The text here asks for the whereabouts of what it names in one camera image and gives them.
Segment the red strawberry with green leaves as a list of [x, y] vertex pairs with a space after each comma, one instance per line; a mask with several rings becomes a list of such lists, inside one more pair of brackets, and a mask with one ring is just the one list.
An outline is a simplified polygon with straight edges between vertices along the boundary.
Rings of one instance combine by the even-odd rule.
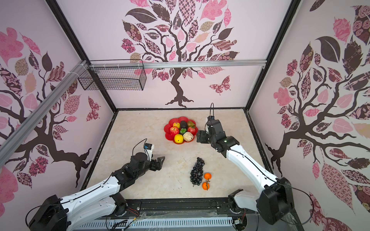
[[188, 132], [190, 132], [192, 135], [196, 135], [197, 129], [196, 127], [188, 127]]

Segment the dark green avocado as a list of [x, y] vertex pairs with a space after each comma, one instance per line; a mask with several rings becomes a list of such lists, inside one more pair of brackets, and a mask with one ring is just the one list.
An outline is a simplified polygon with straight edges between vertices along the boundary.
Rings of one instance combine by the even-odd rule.
[[188, 123], [186, 121], [180, 122], [180, 129], [186, 129], [188, 128]]

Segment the yellow lemon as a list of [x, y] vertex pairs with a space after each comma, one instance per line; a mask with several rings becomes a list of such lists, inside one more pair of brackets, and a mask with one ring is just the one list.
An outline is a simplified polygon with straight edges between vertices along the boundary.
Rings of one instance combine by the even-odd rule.
[[184, 142], [184, 137], [183, 137], [183, 135], [181, 135], [181, 134], [176, 134], [176, 135], [174, 136], [173, 141], [174, 141], [176, 144], [182, 144], [182, 143]]

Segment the red pomegranate fruit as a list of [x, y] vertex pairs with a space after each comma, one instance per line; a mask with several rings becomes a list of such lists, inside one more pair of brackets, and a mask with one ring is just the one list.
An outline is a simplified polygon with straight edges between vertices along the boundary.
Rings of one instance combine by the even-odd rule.
[[170, 128], [170, 134], [175, 137], [176, 135], [180, 134], [180, 130], [177, 127], [171, 127]]

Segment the red flower-shaped fruit bowl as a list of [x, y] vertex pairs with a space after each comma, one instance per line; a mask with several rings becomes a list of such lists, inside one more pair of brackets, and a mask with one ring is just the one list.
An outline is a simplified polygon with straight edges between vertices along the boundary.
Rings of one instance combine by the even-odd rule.
[[173, 123], [177, 123], [177, 122], [180, 123], [181, 121], [185, 121], [185, 122], [191, 121], [192, 123], [194, 123], [194, 125], [195, 125], [195, 127], [194, 127], [195, 128], [195, 131], [194, 132], [191, 131], [191, 133], [193, 134], [194, 138], [190, 142], [195, 141], [196, 140], [196, 134], [198, 132], [198, 128], [196, 127], [197, 124], [196, 124], [196, 122], [194, 120], [188, 119], [187, 117], [184, 117], [184, 116], [179, 117], [179, 118], [173, 118], [173, 119], [171, 119], [168, 122], [167, 125], [165, 125], [165, 127], [164, 127], [165, 138], [167, 140], [169, 140], [169, 141], [173, 141], [176, 144], [176, 142], [174, 140], [175, 135], [171, 133], [170, 129], [171, 129]]

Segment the orange tangerine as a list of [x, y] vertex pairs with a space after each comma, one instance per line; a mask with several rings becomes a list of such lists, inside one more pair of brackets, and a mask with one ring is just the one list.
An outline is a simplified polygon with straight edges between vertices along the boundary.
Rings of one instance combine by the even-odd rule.
[[204, 179], [205, 179], [206, 181], [209, 181], [211, 178], [212, 178], [211, 173], [205, 173], [205, 175], [204, 175]]
[[208, 183], [208, 182], [204, 182], [203, 184], [202, 184], [202, 188], [203, 188], [203, 190], [209, 190], [210, 189], [210, 184]]

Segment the black grape bunch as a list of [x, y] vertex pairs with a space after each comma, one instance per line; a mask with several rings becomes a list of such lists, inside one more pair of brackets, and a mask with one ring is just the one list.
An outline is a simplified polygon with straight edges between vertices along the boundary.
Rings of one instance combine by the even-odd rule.
[[193, 186], [200, 186], [201, 183], [203, 182], [203, 167], [205, 165], [205, 161], [198, 157], [192, 170], [190, 173], [190, 182], [192, 183]]

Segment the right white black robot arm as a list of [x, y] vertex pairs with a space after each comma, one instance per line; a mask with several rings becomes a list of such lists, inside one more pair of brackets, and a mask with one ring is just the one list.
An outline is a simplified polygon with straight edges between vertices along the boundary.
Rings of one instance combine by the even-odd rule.
[[198, 143], [208, 143], [235, 164], [253, 183], [258, 195], [240, 191], [232, 196], [237, 207], [257, 212], [273, 225], [294, 210], [293, 190], [286, 178], [278, 178], [255, 161], [232, 136], [227, 136], [222, 124], [214, 116], [206, 119], [205, 129], [197, 132]]

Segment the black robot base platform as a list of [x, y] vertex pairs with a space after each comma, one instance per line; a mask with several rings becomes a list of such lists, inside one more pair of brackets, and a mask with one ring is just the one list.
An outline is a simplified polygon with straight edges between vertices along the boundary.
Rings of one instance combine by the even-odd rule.
[[104, 218], [232, 218], [237, 231], [262, 230], [266, 222], [257, 212], [237, 207], [231, 197], [179, 198], [179, 199], [129, 199], [128, 210], [122, 216]]

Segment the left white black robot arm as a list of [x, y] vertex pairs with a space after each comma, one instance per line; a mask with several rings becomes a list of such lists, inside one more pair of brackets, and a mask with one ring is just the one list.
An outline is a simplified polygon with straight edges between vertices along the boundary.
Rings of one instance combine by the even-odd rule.
[[147, 171], [161, 170], [165, 157], [149, 159], [137, 153], [130, 162], [114, 171], [102, 182], [62, 198], [52, 195], [34, 208], [35, 215], [26, 219], [31, 231], [73, 231], [81, 225], [108, 215], [122, 216], [128, 210], [121, 191], [129, 188]]

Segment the rear aluminium frame rail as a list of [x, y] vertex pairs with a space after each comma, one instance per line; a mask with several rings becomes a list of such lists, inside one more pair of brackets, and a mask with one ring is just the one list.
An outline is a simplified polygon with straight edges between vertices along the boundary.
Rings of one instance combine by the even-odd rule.
[[109, 67], [135, 67], [143, 69], [151, 68], [188, 68], [188, 67], [226, 67], [226, 66], [265, 66], [267, 60], [229, 60], [229, 61], [189, 61], [189, 62], [137, 62], [137, 63], [108, 63], [92, 64], [90, 68], [109, 68]]

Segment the aluminium frame rail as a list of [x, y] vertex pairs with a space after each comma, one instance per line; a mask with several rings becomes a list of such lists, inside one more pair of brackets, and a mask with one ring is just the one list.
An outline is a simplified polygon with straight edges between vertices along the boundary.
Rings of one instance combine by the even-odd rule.
[[1, 166], [5, 165], [6, 161], [15, 153], [16, 149], [28, 137], [28, 135], [36, 128], [43, 117], [51, 110], [53, 105], [61, 98], [64, 92], [72, 85], [72, 83], [83, 74], [88, 63], [85, 60], [80, 61], [75, 67], [67, 73], [65, 78], [57, 85], [57, 87], [44, 99], [39, 106], [29, 115], [26, 120], [21, 123], [20, 127], [2, 144], [1, 146]]
[[226, 67], [226, 66], [265, 66], [267, 60], [229, 60], [229, 61], [189, 61], [189, 62], [137, 62], [137, 63], [108, 63], [92, 64], [90, 68], [109, 68], [109, 67], [135, 67], [143, 69], [151, 68], [188, 68], [188, 67]]

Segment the left aluminium frame rail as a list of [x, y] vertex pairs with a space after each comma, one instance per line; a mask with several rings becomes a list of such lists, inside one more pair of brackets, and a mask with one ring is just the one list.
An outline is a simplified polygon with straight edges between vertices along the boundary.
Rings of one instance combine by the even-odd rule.
[[65, 78], [57, 85], [57, 87], [44, 99], [39, 106], [29, 115], [26, 120], [21, 123], [20, 127], [2, 144], [1, 146], [1, 166], [5, 165], [6, 161], [15, 153], [16, 149], [28, 137], [28, 135], [36, 128], [43, 117], [51, 110], [53, 105], [61, 98], [64, 92], [72, 85], [72, 83], [83, 74], [88, 63], [85, 60], [80, 61], [75, 67], [67, 73]]

